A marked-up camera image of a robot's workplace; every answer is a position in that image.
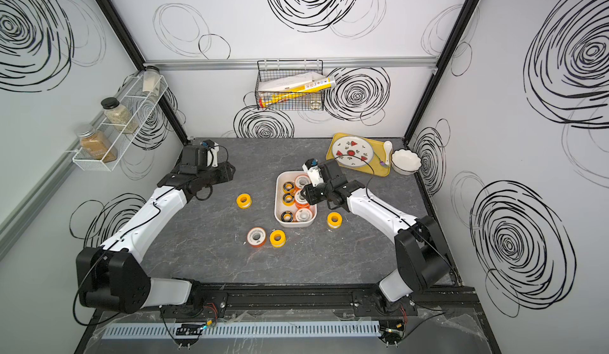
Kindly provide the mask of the orange sealing tape roll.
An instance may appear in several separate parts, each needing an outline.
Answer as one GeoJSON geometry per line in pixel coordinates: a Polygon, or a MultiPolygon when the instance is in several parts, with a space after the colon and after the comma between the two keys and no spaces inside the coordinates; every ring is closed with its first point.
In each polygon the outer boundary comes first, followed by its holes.
{"type": "Polygon", "coordinates": [[[294,180],[296,189],[302,190],[306,185],[311,184],[311,180],[309,179],[309,177],[306,174],[297,176],[296,179],[294,180]]]}
{"type": "Polygon", "coordinates": [[[262,227],[254,227],[247,233],[247,244],[258,248],[266,242],[266,231],[262,227]]]}
{"type": "Polygon", "coordinates": [[[300,208],[295,213],[296,222],[308,222],[312,220],[314,214],[309,208],[300,208]]]}
{"type": "Polygon", "coordinates": [[[298,209],[309,208],[310,204],[304,197],[302,190],[299,190],[294,195],[294,202],[298,209]]]}

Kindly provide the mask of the yellow black tape roll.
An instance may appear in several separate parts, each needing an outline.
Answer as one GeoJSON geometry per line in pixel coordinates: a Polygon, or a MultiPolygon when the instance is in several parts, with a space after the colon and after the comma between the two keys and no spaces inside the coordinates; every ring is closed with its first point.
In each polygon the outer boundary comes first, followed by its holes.
{"type": "Polygon", "coordinates": [[[295,203],[294,194],[292,194],[292,193],[285,193],[282,196],[282,203],[283,203],[284,206],[287,206],[287,207],[293,206],[294,203],[295,203]]]}
{"type": "Polygon", "coordinates": [[[294,194],[297,190],[296,184],[293,181],[286,181],[282,185],[282,190],[285,194],[294,194]]]}
{"type": "Polygon", "coordinates": [[[280,216],[280,220],[283,223],[291,223],[294,221],[294,213],[292,211],[284,211],[280,216]]]}

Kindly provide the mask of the white plastic storage box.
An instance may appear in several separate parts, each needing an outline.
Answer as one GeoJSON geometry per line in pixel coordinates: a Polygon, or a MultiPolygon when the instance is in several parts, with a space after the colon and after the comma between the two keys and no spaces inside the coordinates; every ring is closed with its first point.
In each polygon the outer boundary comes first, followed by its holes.
{"type": "Polygon", "coordinates": [[[303,171],[280,173],[276,179],[274,217],[285,228],[309,227],[317,217],[317,207],[301,196],[300,190],[310,183],[303,171]]]}

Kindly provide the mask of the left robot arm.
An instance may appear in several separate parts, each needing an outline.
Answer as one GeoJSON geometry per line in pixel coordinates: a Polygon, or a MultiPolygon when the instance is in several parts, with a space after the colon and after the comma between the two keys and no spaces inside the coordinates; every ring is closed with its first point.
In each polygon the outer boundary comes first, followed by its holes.
{"type": "Polygon", "coordinates": [[[192,281],[152,278],[141,262],[178,211],[202,189],[233,180],[235,172],[234,165],[225,161],[196,174],[179,173],[176,169],[167,174],[123,227],[100,246],[88,247],[79,253],[75,301],[81,306],[120,314],[133,314],[154,306],[187,304],[193,290],[192,281]]]}

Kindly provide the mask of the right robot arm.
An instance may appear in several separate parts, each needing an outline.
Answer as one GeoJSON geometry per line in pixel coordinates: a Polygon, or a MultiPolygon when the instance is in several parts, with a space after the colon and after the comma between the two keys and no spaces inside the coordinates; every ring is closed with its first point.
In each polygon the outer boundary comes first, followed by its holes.
{"type": "Polygon", "coordinates": [[[311,181],[304,186],[309,204],[325,202],[331,210],[343,208],[393,241],[396,269],[377,284],[388,303],[425,292],[455,270],[447,240],[433,217],[418,218],[391,206],[365,184],[347,179],[334,160],[309,159],[303,170],[311,181]]]}

